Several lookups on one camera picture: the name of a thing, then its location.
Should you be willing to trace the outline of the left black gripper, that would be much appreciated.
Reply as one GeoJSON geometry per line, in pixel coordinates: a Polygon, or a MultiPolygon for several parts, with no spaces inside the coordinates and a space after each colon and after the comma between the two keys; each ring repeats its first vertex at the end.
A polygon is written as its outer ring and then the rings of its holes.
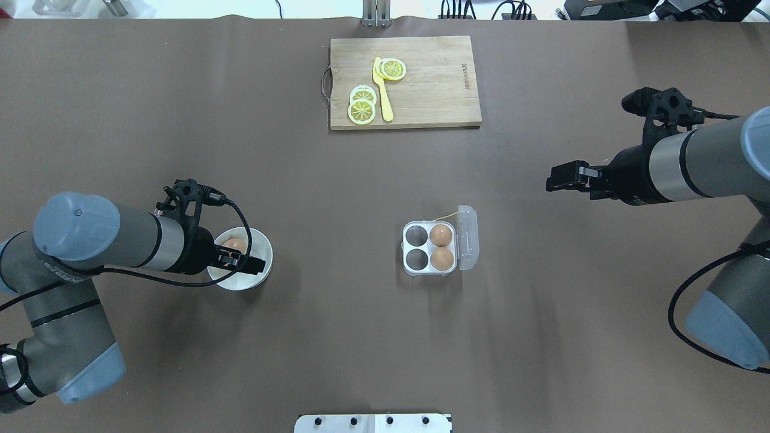
{"type": "MultiPolygon", "coordinates": [[[[185,275],[199,274],[209,266],[219,264],[220,256],[212,233],[203,227],[198,227],[192,237],[189,251],[180,258],[180,273],[185,275]]],[[[266,260],[240,253],[226,255],[224,256],[224,269],[258,275],[266,269],[266,260]]]]}

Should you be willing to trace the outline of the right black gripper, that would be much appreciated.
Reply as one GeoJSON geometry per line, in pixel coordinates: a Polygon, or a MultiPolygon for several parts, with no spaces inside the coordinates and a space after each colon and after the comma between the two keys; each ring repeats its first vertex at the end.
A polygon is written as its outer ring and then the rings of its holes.
{"type": "Polygon", "coordinates": [[[656,203],[656,189],[649,175],[651,151],[644,146],[622,150],[606,165],[574,160],[551,168],[546,191],[593,191],[593,200],[621,200],[632,206],[656,203]]]}

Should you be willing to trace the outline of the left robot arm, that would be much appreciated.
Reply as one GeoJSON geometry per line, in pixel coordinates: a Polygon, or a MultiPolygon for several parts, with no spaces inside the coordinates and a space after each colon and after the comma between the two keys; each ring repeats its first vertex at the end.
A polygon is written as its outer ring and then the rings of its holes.
{"type": "Polygon", "coordinates": [[[164,188],[152,213],[101,195],[62,192],[37,213],[30,231],[2,243],[2,292],[22,304],[33,334],[2,345],[2,413],[33,405],[47,395],[66,404],[93,397],[119,382],[126,365],[93,278],[123,274],[166,283],[154,271],[196,275],[222,269],[220,283],[237,274],[260,274],[266,260],[253,257],[247,220],[244,251],[218,245],[200,225],[203,206],[236,203],[194,180],[164,188]]]}

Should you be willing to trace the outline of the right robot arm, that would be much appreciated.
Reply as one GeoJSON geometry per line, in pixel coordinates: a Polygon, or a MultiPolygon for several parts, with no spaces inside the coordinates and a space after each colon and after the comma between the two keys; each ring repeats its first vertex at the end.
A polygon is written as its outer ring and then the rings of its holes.
{"type": "Polygon", "coordinates": [[[671,331],[731,367],[768,373],[768,108],[681,132],[644,126],[642,143],[606,165],[556,165],[546,190],[577,190],[592,200],[632,206],[746,197],[760,219],[742,243],[698,269],[674,291],[671,331]]]}

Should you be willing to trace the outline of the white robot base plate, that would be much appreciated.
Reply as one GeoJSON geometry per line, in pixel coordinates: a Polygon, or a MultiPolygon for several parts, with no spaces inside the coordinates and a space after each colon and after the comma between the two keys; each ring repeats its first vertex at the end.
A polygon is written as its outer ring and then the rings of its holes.
{"type": "Polygon", "coordinates": [[[453,432],[450,414],[305,414],[294,432],[453,432]]]}

